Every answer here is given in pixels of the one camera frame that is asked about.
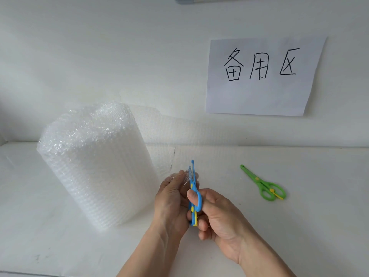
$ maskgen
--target paper sign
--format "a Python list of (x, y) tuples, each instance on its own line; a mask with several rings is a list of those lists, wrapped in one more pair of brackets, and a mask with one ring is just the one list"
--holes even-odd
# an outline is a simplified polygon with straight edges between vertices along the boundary
[(206, 112), (302, 116), (326, 38), (212, 40)]

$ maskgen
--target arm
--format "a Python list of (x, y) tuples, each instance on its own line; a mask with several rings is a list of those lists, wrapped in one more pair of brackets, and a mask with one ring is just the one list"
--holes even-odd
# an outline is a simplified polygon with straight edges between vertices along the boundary
[[(247, 277), (295, 277), (231, 201), (212, 189), (199, 192), (203, 197), (203, 213), (198, 222), (201, 240), (212, 239), (227, 258), (242, 267)], [(187, 197), (197, 204), (195, 192), (189, 190)]]
[(162, 182), (154, 203), (154, 218), (117, 277), (166, 277), (189, 222), (186, 214), (190, 188), (185, 172)]

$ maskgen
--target person's right hand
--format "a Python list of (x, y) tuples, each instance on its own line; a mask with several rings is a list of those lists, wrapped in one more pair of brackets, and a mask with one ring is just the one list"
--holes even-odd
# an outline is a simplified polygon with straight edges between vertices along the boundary
[[(248, 237), (257, 235), (251, 224), (230, 200), (212, 189), (199, 189), (203, 198), (202, 213), (199, 213), (198, 228), (201, 240), (212, 239), (223, 254), (237, 264)], [(197, 205), (197, 194), (187, 191), (188, 199)], [(191, 220), (191, 211), (187, 219)]]

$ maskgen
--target white tabletop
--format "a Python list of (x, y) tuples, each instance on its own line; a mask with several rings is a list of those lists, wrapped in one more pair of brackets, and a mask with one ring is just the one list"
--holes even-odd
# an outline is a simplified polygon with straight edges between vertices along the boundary
[[(0, 271), (115, 277), (149, 226), (151, 206), (97, 233), (35, 148), (0, 147)], [(369, 149), (177, 146), (172, 171), (191, 159), (201, 186), (232, 200), (298, 276), (367, 276)], [(240, 164), (282, 185), (286, 200), (261, 198)], [(243, 273), (190, 228), (171, 276)]]

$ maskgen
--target green scissors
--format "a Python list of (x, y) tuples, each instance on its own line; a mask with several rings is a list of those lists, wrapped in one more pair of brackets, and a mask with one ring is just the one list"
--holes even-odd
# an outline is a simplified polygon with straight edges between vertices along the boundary
[[(281, 200), (284, 200), (286, 198), (286, 192), (279, 185), (261, 180), (258, 176), (256, 176), (253, 172), (247, 169), (244, 165), (241, 165), (240, 167), (247, 174), (247, 176), (249, 176), (256, 183), (256, 185), (258, 185), (260, 195), (264, 199), (274, 201), (276, 197), (278, 197)], [(275, 189), (273, 189), (272, 187), (279, 189), (281, 193), (277, 194)]]

